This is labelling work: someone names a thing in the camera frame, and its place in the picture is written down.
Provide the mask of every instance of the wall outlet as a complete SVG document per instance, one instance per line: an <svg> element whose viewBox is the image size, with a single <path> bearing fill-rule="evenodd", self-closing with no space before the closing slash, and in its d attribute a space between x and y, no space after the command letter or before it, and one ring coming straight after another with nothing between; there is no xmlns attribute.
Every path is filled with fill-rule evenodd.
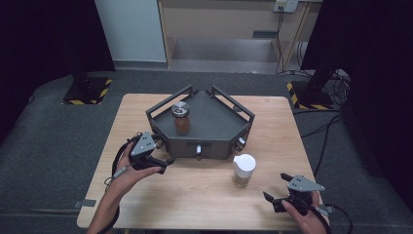
<svg viewBox="0 0 413 234"><path fill-rule="evenodd" d="M298 0L276 0L274 12L294 13L297 9Z"/></svg>

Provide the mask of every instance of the black curtain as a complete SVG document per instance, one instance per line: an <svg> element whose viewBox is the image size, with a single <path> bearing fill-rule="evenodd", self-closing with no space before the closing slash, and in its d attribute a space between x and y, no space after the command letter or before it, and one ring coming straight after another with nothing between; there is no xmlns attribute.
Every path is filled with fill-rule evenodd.
<svg viewBox="0 0 413 234"><path fill-rule="evenodd" d="M1 142L40 85L114 70L94 0L0 1L0 67Z"/></svg>
<svg viewBox="0 0 413 234"><path fill-rule="evenodd" d="M348 14L352 4L355 10ZM413 212L411 9L410 0L324 0L302 68L318 69L332 58L337 66L331 69L349 74L351 89L343 112L365 166L385 176ZM353 20L346 33L337 32L348 17ZM337 33L342 40L329 47Z"/></svg>

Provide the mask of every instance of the gray carpet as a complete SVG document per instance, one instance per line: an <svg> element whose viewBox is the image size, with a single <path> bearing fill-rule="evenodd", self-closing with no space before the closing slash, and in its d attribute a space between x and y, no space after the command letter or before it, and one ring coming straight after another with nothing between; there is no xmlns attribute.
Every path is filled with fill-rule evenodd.
<svg viewBox="0 0 413 234"><path fill-rule="evenodd" d="M82 200L124 94L172 94L191 84L201 90L217 85L231 96L289 97L286 83L306 79L169 71L117 71L95 75L101 74L113 79L102 104L61 104L72 79L70 76L56 79L36 90L34 100L26 106L2 143L0 233L85 232L77 227L75 214L4 212L10 209L68 210L72 209L74 201ZM301 135L305 135L327 124L337 114L306 113L296 115L295 119ZM324 132L303 138L313 169L319 160L323 140ZM326 187L321 193L323 201L344 208L351 216L353 233L413 233L413 214L384 178L367 173L343 122L330 128L317 181ZM333 214L330 222L333 233L346 233L349 228L340 212Z"/></svg>

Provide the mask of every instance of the yellow and black tape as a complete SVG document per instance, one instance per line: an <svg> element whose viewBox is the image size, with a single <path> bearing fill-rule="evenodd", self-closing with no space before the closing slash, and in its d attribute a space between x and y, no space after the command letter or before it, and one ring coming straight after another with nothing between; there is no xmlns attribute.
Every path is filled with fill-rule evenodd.
<svg viewBox="0 0 413 234"><path fill-rule="evenodd" d="M103 87L102 92L98 99L69 99L64 100L62 104L100 104L103 101L103 98L106 96L107 90L109 89L112 80L107 80L106 84Z"/></svg>
<svg viewBox="0 0 413 234"><path fill-rule="evenodd" d="M286 84L286 87L288 88L288 92L291 95L292 104L294 105L295 108L298 108L298 109L333 109L334 108L332 105L326 105L326 104L301 104L300 100L298 99L298 96L295 94L295 91L292 88L291 83Z"/></svg>

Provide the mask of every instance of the white cup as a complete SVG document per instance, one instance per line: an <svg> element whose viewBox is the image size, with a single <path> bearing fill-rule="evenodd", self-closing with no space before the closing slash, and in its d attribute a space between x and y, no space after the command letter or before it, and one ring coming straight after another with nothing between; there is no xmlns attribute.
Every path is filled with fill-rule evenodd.
<svg viewBox="0 0 413 234"><path fill-rule="evenodd" d="M234 174L232 180L238 187L245 187L255 169L255 159L249 154L242 154L234 157Z"/></svg>

